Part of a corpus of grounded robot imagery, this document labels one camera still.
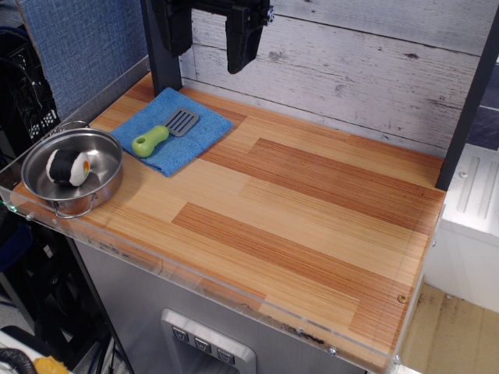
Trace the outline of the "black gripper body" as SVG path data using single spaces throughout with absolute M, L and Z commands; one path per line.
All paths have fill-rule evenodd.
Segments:
M 249 10 L 256 17 L 258 26 L 268 26 L 274 22 L 274 7 L 269 1 L 259 0 L 214 0 L 214 1 L 191 1 L 190 7 L 217 15 L 229 16 L 232 10 Z

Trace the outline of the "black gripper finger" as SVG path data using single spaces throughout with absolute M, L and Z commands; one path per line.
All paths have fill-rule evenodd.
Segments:
M 228 71 L 236 74 L 254 60 L 262 34 L 256 11 L 250 7 L 233 6 L 225 22 Z
M 172 57 L 192 46 L 192 7 L 187 1 L 152 1 L 162 43 Z

